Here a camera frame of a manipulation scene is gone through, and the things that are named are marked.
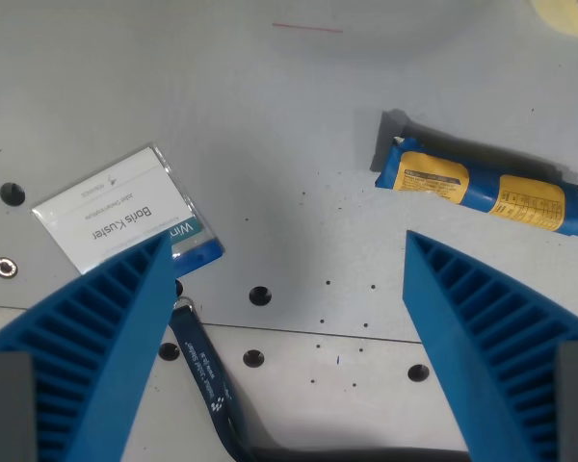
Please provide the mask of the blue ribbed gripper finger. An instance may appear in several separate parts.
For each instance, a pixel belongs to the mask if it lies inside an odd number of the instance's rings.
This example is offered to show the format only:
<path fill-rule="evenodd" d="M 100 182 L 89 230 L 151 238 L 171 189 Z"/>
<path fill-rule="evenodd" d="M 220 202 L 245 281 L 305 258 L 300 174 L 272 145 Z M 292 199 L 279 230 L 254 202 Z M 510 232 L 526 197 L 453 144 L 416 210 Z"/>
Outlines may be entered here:
<path fill-rule="evenodd" d="M 555 357 L 578 342 L 578 317 L 414 231 L 403 301 L 471 459 L 557 460 Z"/>
<path fill-rule="evenodd" d="M 118 461 L 175 303 L 169 237 L 137 244 L 0 329 L 32 360 L 40 461 Z"/>

